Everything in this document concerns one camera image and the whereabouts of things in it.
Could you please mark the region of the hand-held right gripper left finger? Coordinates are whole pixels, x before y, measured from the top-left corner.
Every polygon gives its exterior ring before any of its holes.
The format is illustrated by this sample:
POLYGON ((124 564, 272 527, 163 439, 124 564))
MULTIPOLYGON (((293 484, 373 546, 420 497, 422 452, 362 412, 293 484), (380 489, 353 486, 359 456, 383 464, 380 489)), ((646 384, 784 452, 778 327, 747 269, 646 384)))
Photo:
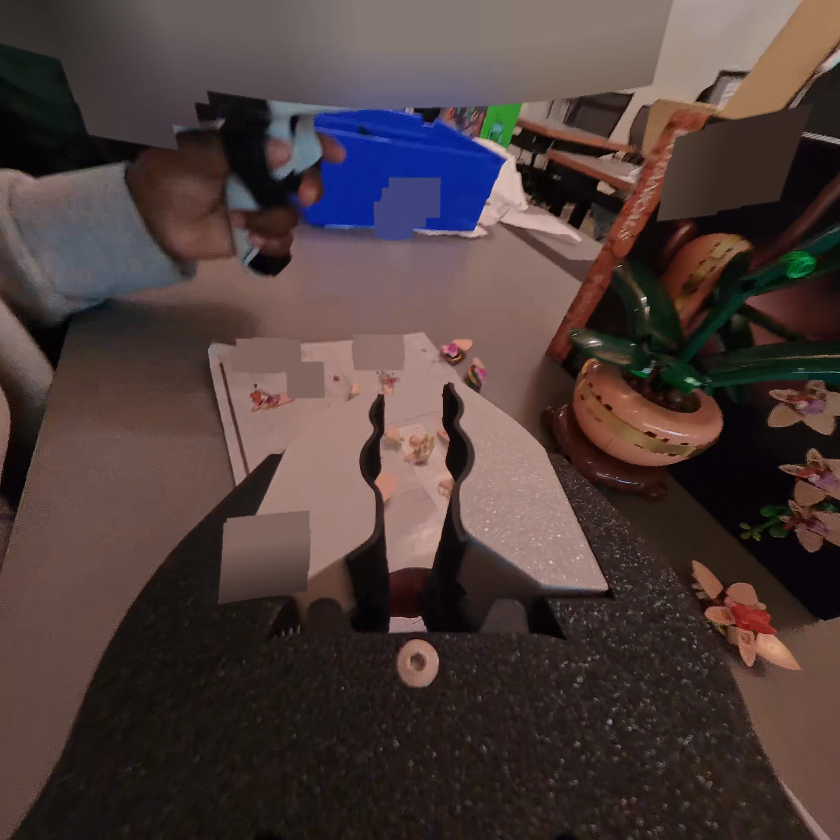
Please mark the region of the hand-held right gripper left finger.
POLYGON ((382 471, 385 398, 356 396, 331 406, 293 440, 259 507, 260 515, 308 514, 308 569, 285 595, 305 616, 336 602, 353 629, 386 632, 390 583, 382 471))

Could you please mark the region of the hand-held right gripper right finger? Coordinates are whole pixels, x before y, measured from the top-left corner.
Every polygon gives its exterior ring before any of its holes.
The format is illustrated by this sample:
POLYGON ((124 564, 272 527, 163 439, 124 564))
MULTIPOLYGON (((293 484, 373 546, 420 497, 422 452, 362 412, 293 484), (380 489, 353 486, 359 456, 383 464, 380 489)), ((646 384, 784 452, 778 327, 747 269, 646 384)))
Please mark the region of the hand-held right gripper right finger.
POLYGON ((432 633, 558 633, 550 603, 608 583, 537 439, 461 383, 443 390, 453 480, 423 622, 432 633))

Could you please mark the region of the person's left forearm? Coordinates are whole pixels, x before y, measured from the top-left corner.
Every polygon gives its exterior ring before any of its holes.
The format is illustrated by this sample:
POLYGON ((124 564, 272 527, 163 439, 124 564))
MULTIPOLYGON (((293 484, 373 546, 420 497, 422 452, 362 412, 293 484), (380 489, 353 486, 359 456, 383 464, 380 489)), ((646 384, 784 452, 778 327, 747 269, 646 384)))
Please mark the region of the person's left forearm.
POLYGON ((103 302, 194 278, 154 241, 125 163, 33 177, 1 171, 1 288, 27 326, 54 326, 103 302))

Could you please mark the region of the grey desk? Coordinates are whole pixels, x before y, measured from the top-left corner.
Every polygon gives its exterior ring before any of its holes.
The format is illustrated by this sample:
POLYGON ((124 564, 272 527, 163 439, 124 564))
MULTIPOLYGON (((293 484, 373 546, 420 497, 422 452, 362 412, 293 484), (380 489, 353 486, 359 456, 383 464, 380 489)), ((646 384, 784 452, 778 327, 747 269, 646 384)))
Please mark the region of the grey desk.
POLYGON ((483 393, 535 434, 571 387, 544 351, 591 250, 504 226, 395 243, 305 227, 279 278, 211 262, 74 320, 2 568, 2 837, 49 776, 132 596, 233 487, 210 342, 471 338, 483 393))

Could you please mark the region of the person's left hand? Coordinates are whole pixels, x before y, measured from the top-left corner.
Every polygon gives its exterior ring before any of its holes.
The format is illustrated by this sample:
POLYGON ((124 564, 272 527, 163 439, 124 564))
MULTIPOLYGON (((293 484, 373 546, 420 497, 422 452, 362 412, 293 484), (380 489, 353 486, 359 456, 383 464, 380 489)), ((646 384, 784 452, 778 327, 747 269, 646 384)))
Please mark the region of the person's left hand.
POLYGON ((147 148, 127 166, 125 180, 134 205, 161 250, 178 263, 223 259, 235 254, 234 231, 266 256, 291 253, 299 208, 323 195, 315 167, 301 175, 291 206, 266 211, 230 210, 228 162, 218 131, 179 133, 176 150, 147 148))

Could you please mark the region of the open instruction booklet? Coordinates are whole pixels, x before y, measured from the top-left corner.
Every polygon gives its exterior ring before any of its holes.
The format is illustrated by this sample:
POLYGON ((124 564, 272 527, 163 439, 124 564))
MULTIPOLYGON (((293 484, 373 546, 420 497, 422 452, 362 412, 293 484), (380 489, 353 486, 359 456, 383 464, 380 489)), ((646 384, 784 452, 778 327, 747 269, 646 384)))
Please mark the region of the open instruction booklet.
MULTIPOLYGON (((430 569, 444 523, 448 499, 438 495, 438 482, 450 476, 445 457, 447 445, 436 432, 443 424, 443 389, 456 382, 456 368, 447 364, 423 332, 403 335, 402 378, 395 393, 385 396, 385 429, 399 427, 404 436, 401 451, 381 446, 382 471, 398 476, 399 485, 384 505, 387 556, 390 571, 430 569), (404 460, 407 440, 415 434, 431 434, 436 445, 426 466, 404 460)), ((354 382, 362 397, 380 394, 375 371, 358 372, 353 366, 350 339, 304 343, 301 361, 321 364, 324 394, 295 397, 295 402, 275 410, 250 411, 249 394, 254 385, 269 393, 287 393, 286 373, 238 371, 231 357, 234 345, 212 343, 208 363, 217 407, 222 421, 234 482, 239 483, 268 455, 282 454, 288 445, 331 406, 348 402, 354 382)))

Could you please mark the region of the blue plastic bin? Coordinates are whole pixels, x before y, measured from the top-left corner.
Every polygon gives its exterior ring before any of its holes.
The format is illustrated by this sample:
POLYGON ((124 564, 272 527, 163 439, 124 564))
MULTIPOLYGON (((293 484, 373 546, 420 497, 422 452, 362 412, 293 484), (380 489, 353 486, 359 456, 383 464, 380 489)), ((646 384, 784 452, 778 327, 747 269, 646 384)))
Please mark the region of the blue plastic bin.
POLYGON ((470 235, 505 161, 447 124, 405 111, 323 112, 314 127, 345 151, 343 163, 322 164, 322 199, 304 211, 314 227, 371 229, 386 239, 470 235))

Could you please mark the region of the toy brick orchid plant pot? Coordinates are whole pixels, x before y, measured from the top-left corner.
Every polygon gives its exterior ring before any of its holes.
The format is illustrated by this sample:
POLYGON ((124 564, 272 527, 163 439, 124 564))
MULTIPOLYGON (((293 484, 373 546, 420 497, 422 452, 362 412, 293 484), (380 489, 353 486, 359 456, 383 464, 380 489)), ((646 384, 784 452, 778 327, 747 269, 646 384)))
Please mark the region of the toy brick orchid plant pot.
POLYGON ((808 340, 749 305, 838 271, 838 225, 753 267, 753 247, 735 234, 696 236, 678 245, 661 276, 631 261, 612 269, 610 286, 625 314, 622 334, 560 330, 582 361, 563 448, 607 486, 697 457, 715 444, 723 415, 713 393, 746 385, 801 381, 772 394, 771 427, 804 423, 832 435, 838 425, 838 341, 808 340))

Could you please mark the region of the red centred toy brick flower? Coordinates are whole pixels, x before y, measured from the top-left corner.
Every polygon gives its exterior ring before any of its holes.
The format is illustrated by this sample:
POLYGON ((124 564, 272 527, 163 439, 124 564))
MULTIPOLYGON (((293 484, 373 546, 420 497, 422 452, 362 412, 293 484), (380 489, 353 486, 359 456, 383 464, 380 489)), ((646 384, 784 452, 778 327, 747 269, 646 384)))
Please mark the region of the red centred toy brick flower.
POLYGON ((738 652, 746 668, 759 661, 776 668, 800 671, 802 667, 781 641, 766 605, 749 583, 721 583, 706 565, 691 564, 692 591, 707 622, 738 652))

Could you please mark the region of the green panel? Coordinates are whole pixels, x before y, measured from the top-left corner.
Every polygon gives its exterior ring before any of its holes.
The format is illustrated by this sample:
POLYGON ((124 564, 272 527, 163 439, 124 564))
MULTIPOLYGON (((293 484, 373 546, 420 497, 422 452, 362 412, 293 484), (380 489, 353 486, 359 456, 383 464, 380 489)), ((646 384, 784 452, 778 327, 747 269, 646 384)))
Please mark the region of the green panel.
POLYGON ((518 125, 521 109, 520 103, 488 106, 478 136, 507 148, 518 125))

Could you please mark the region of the white crumpled cloth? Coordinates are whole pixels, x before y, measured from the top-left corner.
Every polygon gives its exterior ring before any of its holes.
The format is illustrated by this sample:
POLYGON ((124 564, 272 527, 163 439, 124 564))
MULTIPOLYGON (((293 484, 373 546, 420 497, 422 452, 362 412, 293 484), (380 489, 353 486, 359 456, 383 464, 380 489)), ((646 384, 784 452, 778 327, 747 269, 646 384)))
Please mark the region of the white crumpled cloth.
POLYGON ((480 213, 479 221, 471 230, 417 228, 415 233, 429 237, 483 238, 488 235, 490 228, 499 224, 517 231, 564 238, 576 244, 583 240, 576 228, 551 213, 530 204, 522 185, 521 175, 513 159, 507 159, 500 168, 497 179, 480 213))

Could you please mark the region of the toy brick set box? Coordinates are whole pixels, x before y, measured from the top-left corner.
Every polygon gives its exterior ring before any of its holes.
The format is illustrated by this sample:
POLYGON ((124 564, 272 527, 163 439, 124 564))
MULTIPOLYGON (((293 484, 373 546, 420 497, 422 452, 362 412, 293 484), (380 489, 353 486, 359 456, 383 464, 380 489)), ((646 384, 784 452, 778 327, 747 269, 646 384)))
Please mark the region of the toy brick set box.
MULTIPOLYGON (((573 360, 562 328, 624 332, 623 306, 610 286, 618 263, 638 263, 659 277, 678 245, 725 234, 751 244, 757 267, 778 256, 783 245, 838 225, 838 172, 817 191, 820 151, 807 133, 798 136, 809 115, 808 108, 799 108, 724 122, 678 107, 646 153, 636 187, 548 353, 577 375, 582 361, 573 360)), ((838 271, 755 297, 749 305, 795 337, 838 341, 838 271)), ((603 487, 649 499, 664 495, 663 474, 670 473, 806 611, 830 620, 838 618, 838 425, 826 436, 804 423, 768 423, 774 391, 802 384, 772 381, 714 392, 723 415, 715 444, 663 471, 644 475, 630 469, 630 479, 653 481, 649 496, 636 485, 595 480, 587 463, 581 471, 603 487)), ((550 421, 565 454, 568 420, 563 408, 550 421)))

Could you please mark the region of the person's pale clothing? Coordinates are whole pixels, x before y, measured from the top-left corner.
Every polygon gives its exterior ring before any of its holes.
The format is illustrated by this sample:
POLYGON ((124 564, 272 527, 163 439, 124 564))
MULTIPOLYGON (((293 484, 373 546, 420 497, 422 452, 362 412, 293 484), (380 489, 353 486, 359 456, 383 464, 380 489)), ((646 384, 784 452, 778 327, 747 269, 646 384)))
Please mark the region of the person's pale clothing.
POLYGON ((23 496, 53 377, 35 339, 1 301, 2 500, 13 510, 23 496))

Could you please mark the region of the wooden background table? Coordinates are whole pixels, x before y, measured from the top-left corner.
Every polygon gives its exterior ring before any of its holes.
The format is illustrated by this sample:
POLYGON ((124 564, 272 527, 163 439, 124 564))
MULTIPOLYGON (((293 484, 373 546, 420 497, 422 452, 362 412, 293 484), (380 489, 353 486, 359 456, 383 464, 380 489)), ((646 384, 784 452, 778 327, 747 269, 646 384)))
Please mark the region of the wooden background table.
POLYGON ((611 155, 595 157, 550 150, 545 158, 545 172, 553 180, 552 203, 573 207, 568 219, 573 228, 581 228, 594 207, 618 215, 641 173, 639 165, 619 161, 611 155))
POLYGON ((530 151, 533 147, 539 154, 564 151, 594 156, 632 154, 636 151, 627 143, 609 140, 560 122, 534 121, 522 117, 517 121, 511 143, 524 151, 530 151))

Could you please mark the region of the black office chair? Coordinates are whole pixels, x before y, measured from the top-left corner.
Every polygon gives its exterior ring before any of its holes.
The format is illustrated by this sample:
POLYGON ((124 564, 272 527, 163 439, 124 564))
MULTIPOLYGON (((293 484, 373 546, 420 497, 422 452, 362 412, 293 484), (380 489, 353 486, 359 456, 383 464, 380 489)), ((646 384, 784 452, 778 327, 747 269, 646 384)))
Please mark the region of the black office chair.
POLYGON ((564 118, 564 124, 609 139, 627 110, 633 93, 610 91, 575 98, 564 118))

